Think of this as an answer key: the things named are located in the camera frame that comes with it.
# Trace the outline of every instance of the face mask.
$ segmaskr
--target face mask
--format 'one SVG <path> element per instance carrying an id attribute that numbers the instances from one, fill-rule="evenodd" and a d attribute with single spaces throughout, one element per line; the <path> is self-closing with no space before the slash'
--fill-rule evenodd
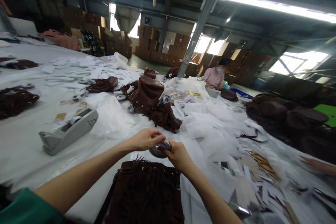
<path id="1" fill-rule="evenodd" d="M 217 73 L 220 73 L 220 74 L 224 73 L 224 71 L 221 68 L 216 68 L 216 71 Z"/>

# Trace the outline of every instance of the hand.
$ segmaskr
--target hand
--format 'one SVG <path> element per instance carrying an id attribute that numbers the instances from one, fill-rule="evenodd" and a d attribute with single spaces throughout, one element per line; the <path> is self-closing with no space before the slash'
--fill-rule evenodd
<path id="1" fill-rule="evenodd" d="M 169 159 L 169 161 L 176 167 L 176 169 L 180 170 L 184 175 L 187 172 L 194 170 L 194 162 L 189 156 L 184 144 L 181 142 L 175 142 L 169 139 L 169 144 L 171 145 L 171 151 L 159 147 L 159 150 L 165 153 Z"/>
<path id="2" fill-rule="evenodd" d="M 125 145 L 130 152 L 145 151 L 163 142 L 165 139 L 166 137 L 162 135 L 158 129 L 146 128 L 122 142 L 122 144 Z"/>
<path id="3" fill-rule="evenodd" d="M 327 173 L 331 176 L 336 176 L 336 167 L 328 165 L 326 163 L 317 161 L 315 159 L 310 159 L 304 156 L 300 156 L 303 158 L 303 160 L 300 160 L 302 163 L 305 163 L 306 165 L 309 165 L 311 167 L 316 168 L 317 170 L 320 170 L 324 173 Z"/>

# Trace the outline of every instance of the pink bag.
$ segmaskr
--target pink bag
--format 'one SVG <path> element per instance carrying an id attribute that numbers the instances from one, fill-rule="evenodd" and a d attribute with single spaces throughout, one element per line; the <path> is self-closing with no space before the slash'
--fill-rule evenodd
<path id="1" fill-rule="evenodd" d="M 42 32 L 39 34 L 41 37 L 45 37 L 52 42 L 54 42 L 56 45 L 78 51 L 81 48 L 81 45 L 79 44 L 78 38 L 76 36 L 71 36 L 68 33 L 60 33 L 58 31 L 49 29 L 48 31 Z"/>

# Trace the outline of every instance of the green mat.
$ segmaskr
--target green mat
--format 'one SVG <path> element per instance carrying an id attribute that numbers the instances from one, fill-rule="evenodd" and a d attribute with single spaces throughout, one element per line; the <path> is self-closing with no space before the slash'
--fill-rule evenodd
<path id="1" fill-rule="evenodd" d="M 320 104 L 314 109 L 326 114 L 329 117 L 329 121 L 326 122 L 327 125 L 330 127 L 336 127 L 336 107 Z"/>

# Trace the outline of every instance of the pink shirt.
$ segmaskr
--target pink shirt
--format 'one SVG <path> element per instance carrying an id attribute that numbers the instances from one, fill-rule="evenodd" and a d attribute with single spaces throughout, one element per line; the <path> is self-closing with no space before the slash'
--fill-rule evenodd
<path id="1" fill-rule="evenodd" d="M 211 87 L 216 88 L 223 83 L 224 73 L 217 73 L 216 68 L 209 68 L 205 71 L 202 81 L 210 84 Z"/>

